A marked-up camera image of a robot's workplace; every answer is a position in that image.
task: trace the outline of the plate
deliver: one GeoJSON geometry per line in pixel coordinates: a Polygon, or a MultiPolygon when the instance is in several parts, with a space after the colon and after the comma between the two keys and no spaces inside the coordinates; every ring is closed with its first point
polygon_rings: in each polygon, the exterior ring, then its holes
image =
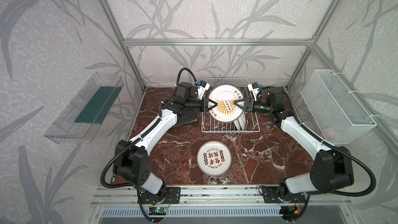
{"type": "Polygon", "coordinates": [[[215,87],[210,92],[209,99],[217,102],[218,105],[209,110],[211,117],[222,123],[235,121],[243,113],[243,110],[234,105],[234,101],[242,98],[242,91],[233,85],[223,84],[215,87]]]}
{"type": "Polygon", "coordinates": [[[232,155],[224,143],[214,140],[206,142],[200,147],[197,161],[203,173],[219,177],[231,168],[232,155]]]}

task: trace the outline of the metal vent grille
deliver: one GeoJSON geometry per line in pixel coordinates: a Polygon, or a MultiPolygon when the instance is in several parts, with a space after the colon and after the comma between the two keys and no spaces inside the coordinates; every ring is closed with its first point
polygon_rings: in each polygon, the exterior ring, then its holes
{"type": "MultiPolygon", "coordinates": [[[[170,207],[167,216],[170,217],[279,217],[281,207],[170,207]]],[[[106,217],[142,217],[139,207],[106,207],[102,211],[102,218],[106,217]]]]}

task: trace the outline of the metal rail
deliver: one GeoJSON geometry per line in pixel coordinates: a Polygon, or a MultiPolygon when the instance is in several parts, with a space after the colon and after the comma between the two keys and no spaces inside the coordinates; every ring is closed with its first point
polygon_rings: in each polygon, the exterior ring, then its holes
{"type": "Polygon", "coordinates": [[[316,28],[315,34],[312,37],[314,39],[313,43],[316,43],[316,41],[321,37],[322,32],[325,30],[327,24],[330,22],[332,16],[336,12],[336,9],[340,5],[341,2],[342,2],[342,0],[332,0],[330,6],[326,10],[325,15],[323,16],[318,28],[316,28]]]}
{"type": "Polygon", "coordinates": [[[124,39],[126,46],[308,46],[311,39],[124,39]]]}

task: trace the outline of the plate rim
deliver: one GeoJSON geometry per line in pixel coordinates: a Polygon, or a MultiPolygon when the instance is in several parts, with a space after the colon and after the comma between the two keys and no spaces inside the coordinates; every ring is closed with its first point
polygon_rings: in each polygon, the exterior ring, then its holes
{"type": "Polygon", "coordinates": [[[222,175],[225,175],[225,174],[229,171],[229,169],[231,168],[231,166],[232,166],[232,152],[231,152],[231,150],[229,149],[229,147],[226,146],[225,143],[223,143],[223,142],[221,142],[221,141],[218,141],[218,140],[210,140],[210,141],[205,142],[205,143],[204,143],[203,145],[201,145],[201,147],[199,148],[198,154],[196,155],[196,160],[197,160],[197,161],[199,161],[198,158],[199,158],[200,149],[201,149],[205,144],[210,143],[210,142],[219,142],[219,143],[222,143],[222,144],[228,149],[229,153],[231,154],[231,163],[230,163],[230,165],[228,166],[227,170],[226,170],[224,173],[221,173],[221,174],[218,174],[218,175],[209,175],[209,174],[207,174],[206,172],[204,172],[204,171],[202,170],[202,168],[199,166],[199,162],[198,162],[198,167],[199,167],[199,169],[203,172],[203,174],[205,174],[205,175],[208,175],[208,176],[210,176],[210,177],[220,177],[220,176],[222,176],[222,175]]]}

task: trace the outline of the marble tabletop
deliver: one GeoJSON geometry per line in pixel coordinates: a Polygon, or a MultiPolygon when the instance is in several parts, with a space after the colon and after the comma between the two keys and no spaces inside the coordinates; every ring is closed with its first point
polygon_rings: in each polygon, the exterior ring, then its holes
{"type": "MultiPolygon", "coordinates": [[[[131,137],[158,115],[159,102],[172,91],[173,88],[147,89],[131,137]]],[[[287,99],[285,107],[290,107],[287,99]]],[[[283,178],[311,169],[309,154],[266,116],[258,116],[260,132],[247,134],[203,133],[200,112],[198,119],[195,124],[168,130],[150,154],[152,172],[168,185],[278,184],[283,178]],[[210,140],[224,142],[232,153],[232,166],[220,177],[205,175],[197,164],[199,148],[210,140]]],[[[124,180],[117,177],[114,183],[121,182],[124,180]]]]}

